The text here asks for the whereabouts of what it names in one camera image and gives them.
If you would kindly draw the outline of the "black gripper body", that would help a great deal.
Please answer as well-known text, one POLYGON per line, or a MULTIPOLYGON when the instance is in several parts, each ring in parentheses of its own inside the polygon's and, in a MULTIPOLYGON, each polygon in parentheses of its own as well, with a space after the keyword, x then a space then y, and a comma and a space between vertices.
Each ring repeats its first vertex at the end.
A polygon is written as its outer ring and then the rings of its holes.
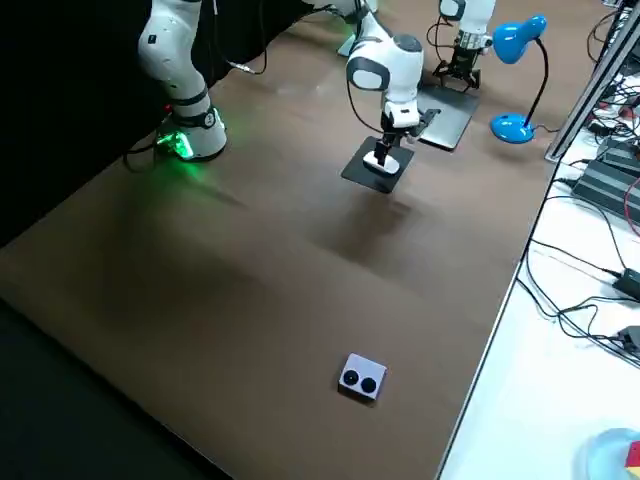
POLYGON ((479 49, 455 47, 453 50, 451 61, 449 63, 450 74, 471 75, 474 71, 475 63, 479 54, 479 49))
POLYGON ((416 133, 417 124, 396 127, 393 119, 387 115, 381 116, 382 137, 381 143, 385 147, 398 147, 404 137, 413 136, 416 133))

